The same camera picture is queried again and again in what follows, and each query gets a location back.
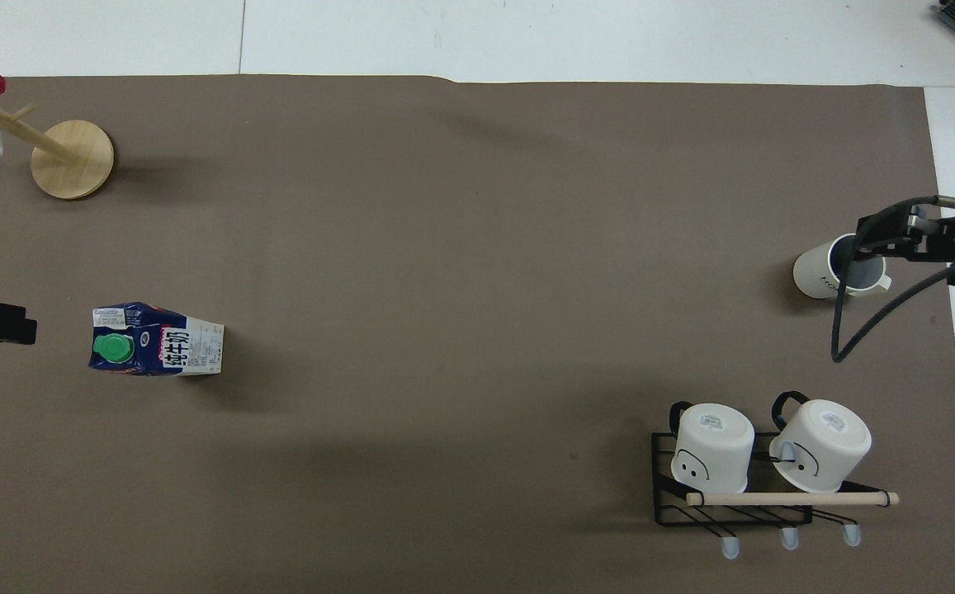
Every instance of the wooden mug tree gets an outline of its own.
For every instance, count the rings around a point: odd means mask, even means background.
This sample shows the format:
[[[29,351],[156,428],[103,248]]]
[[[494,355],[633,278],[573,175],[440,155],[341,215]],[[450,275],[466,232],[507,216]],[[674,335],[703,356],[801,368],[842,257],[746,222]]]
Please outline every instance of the wooden mug tree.
[[[4,87],[0,76],[0,94]],[[0,109],[0,128],[34,147],[29,169],[36,185],[63,200],[84,198],[99,189],[114,169],[110,136],[85,120],[62,121],[40,132],[21,121],[32,110],[33,105],[16,113]]]

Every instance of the milk carton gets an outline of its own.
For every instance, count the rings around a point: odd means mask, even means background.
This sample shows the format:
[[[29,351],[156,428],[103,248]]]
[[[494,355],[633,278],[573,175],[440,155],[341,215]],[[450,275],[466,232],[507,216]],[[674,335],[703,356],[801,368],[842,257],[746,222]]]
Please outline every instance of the milk carton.
[[[220,373],[224,324],[153,305],[111,305],[92,310],[88,367],[132,375]]]

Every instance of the wooden pole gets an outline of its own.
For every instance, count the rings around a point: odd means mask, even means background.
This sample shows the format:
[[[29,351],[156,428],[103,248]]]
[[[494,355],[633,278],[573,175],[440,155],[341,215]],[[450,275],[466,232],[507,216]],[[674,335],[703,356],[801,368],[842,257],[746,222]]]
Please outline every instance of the wooden pole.
[[[18,138],[25,140],[27,143],[43,150],[51,155],[54,155],[59,161],[63,163],[76,163],[80,161],[80,157],[77,154],[74,154],[69,148],[64,147],[63,145],[55,142],[55,140],[48,138],[47,135],[33,128],[32,125],[24,123],[24,121],[14,120],[12,114],[5,112],[0,108],[0,127],[2,130],[6,130]]]
[[[686,493],[686,505],[896,505],[899,495],[873,493]]]

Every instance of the black cable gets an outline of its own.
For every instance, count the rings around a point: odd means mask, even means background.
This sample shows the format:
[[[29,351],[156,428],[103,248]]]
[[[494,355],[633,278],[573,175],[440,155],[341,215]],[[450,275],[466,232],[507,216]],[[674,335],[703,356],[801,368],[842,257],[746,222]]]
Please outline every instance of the black cable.
[[[871,215],[863,225],[859,227],[857,232],[855,232],[855,238],[852,241],[850,247],[848,248],[847,258],[844,259],[844,263],[840,266],[839,272],[839,286],[836,287],[836,302],[835,307],[833,308],[833,333],[831,338],[830,345],[830,356],[833,358],[833,361],[841,362],[845,357],[851,353],[851,350],[858,345],[859,341],[862,341],[873,327],[876,327],[878,323],[881,322],[885,317],[888,316],[892,311],[895,311],[897,307],[903,305],[910,297],[914,297],[916,294],[921,293],[922,290],[928,289],[931,285],[936,285],[937,282],[942,281],[943,279],[950,278],[955,276],[955,264],[949,268],[944,268],[944,270],[937,271],[936,274],[930,275],[924,280],[915,283],[914,286],[911,286],[909,289],[904,290],[902,294],[895,297],[892,301],[889,301],[885,307],[879,309],[876,314],[870,317],[866,323],[863,324],[861,328],[855,332],[855,335],[851,337],[847,345],[844,345],[843,349],[840,349],[840,319],[842,318],[844,311],[844,292],[847,290],[847,279],[848,279],[848,268],[851,267],[851,262],[855,257],[855,253],[858,252],[859,245],[862,245],[862,240],[865,239],[870,230],[873,229],[874,225],[880,223],[889,215],[894,215],[897,211],[903,210],[906,208],[910,209],[912,206],[917,206],[920,204],[936,204],[938,196],[923,196],[923,198],[911,198],[910,200],[903,200],[896,204],[892,204],[881,210],[880,213]]]

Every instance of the mug rack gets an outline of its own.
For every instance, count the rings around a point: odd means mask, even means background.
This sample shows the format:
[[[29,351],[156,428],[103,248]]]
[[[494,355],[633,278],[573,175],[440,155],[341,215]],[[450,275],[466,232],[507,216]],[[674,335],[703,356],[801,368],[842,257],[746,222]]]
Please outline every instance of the mug rack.
[[[777,435],[775,431],[756,433],[749,484],[786,484],[778,477],[768,454],[768,444]],[[740,554],[740,541],[731,527],[774,526],[780,530],[783,548],[794,550],[799,546],[799,527],[820,519],[842,526],[844,542],[858,546],[862,542],[862,531],[857,521],[817,510],[815,506],[891,507],[899,503],[896,493],[850,481],[844,481],[837,493],[703,493],[672,478],[669,464],[674,455],[674,439],[670,432],[655,432],[650,437],[654,521],[664,527],[703,527],[720,539],[721,552],[727,559],[736,559]]]

